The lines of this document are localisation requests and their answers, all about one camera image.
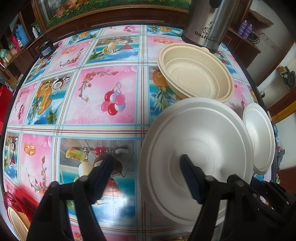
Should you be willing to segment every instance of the pineapple print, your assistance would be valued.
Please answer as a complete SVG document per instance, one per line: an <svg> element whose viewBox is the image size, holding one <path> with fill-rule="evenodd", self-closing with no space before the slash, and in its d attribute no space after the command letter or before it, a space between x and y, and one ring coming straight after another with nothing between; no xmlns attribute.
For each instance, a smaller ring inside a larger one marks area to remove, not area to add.
<svg viewBox="0 0 296 241"><path fill-rule="evenodd" d="M159 109L159 111L163 111L165 108L175 103L175 100L173 98L175 93L168 86L165 77L161 74L159 70L155 70L153 72L152 80L157 86L156 96L154 97L154 110Z"/></svg>
<svg viewBox="0 0 296 241"><path fill-rule="evenodd" d="M158 33L160 31L159 27L158 26L149 26L148 27L150 31L154 32L154 33Z"/></svg>

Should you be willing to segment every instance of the white paper plate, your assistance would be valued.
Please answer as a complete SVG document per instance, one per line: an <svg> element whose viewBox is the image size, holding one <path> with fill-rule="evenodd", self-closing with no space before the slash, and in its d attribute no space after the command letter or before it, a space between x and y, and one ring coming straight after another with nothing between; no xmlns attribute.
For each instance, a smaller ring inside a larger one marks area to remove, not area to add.
<svg viewBox="0 0 296 241"><path fill-rule="evenodd" d="M7 213L13 229L21 241L25 241L30 228L30 221L25 214L16 211L13 207L8 207Z"/></svg>
<svg viewBox="0 0 296 241"><path fill-rule="evenodd" d="M169 44L160 50L157 63L170 88L183 99L207 97L227 102L233 96L228 69L204 47Z"/></svg>
<svg viewBox="0 0 296 241"><path fill-rule="evenodd" d="M253 149L239 116L216 100L181 100L154 121L141 150L140 188L154 215L172 228L190 232L201 205L192 198L181 173L182 154L219 181L237 174L250 183ZM223 221L225 210L226 201L222 201L217 224Z"/></svg>
<svg viewBox="0 0 296 241"><path fill-rule="evenodd" d="M249 103L244 109L243 122L250 134L254 150L254 172L264 175L268 172L275 152L274 130L264 109Z"/></svg>

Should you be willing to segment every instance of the stainless steel kettle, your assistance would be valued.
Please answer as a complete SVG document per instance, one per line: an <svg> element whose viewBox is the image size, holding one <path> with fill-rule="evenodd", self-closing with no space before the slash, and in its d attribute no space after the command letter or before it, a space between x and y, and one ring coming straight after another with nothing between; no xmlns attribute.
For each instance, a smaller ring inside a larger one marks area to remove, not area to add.
<svg viewBox="0 0 296 241"><path fill-rule="evenodd" d="M239 0L192 0L183 41L216 53L238 4Z"/></svg>

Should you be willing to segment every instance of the purple bottle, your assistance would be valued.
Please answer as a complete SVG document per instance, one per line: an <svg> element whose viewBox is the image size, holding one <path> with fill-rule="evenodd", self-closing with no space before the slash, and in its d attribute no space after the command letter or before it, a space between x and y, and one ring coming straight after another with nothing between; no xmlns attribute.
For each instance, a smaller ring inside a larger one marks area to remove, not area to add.
<svg viewBox="0 0 296 241"><path fill-rule="evenodd" d="M246 29L246 27L248 26L247 21L242 21L237 33L241 36L244 33L244 30Z"/></svg>
<svg viewBox="0 0 296 241"><path fill-rule="evenodd" d="M250 35L250 33L252 32L253 26L252 24L248 24L248 26L246 27L246 29L244 30L244 33L242 34L242 37L244 39L247 39L247 37Z"/></svg>

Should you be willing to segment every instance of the red balloon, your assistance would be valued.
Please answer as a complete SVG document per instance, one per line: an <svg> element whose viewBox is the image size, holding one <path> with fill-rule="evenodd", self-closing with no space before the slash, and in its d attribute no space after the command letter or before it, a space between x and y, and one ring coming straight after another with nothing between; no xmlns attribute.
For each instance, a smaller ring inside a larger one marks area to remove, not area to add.
<svg viewBox="0 0 296 241"><path fill-rule="evenodd" d="M114 91L109 91L105 94L105 101L110 101L110 96L114 93Z"/></svg>
<svg viewBox="0 0 296 241"><path fill-rule="evenodd" d="M122 105L125 101L124 95L119 94L115 97L115 104L116 105Z"/></svg>
<svg viewBox="0 0 296 241"><path fill-rule="evenodd" d="M110 102L108 102L108 101L103 101L103 103L101 104L101 110L102 110L103 112L108 111L108 107L109 107L109 105L110 105Z"/></svg>
<svg viewBox="0 0 296 241"><path fill-rule="evenodd" d="M108 114L109 115L116 115L117 112L118 111L115 109L115 103L111 103L108 107Z"/></svg>
<svg viewBox="0 0 296 241"><path fill-rule="evenodd" d="M96 147L94 149L94 153L98 156L100 154L100 148L99 147Z"/></svg>
<svg viewBox="0 0 296 241"><path fill-rule="evenodd" d="M104 154L104 153L106 152L106 149L105 149L104 147L100 147L99 152L100 152L101 154Z"/></svg>

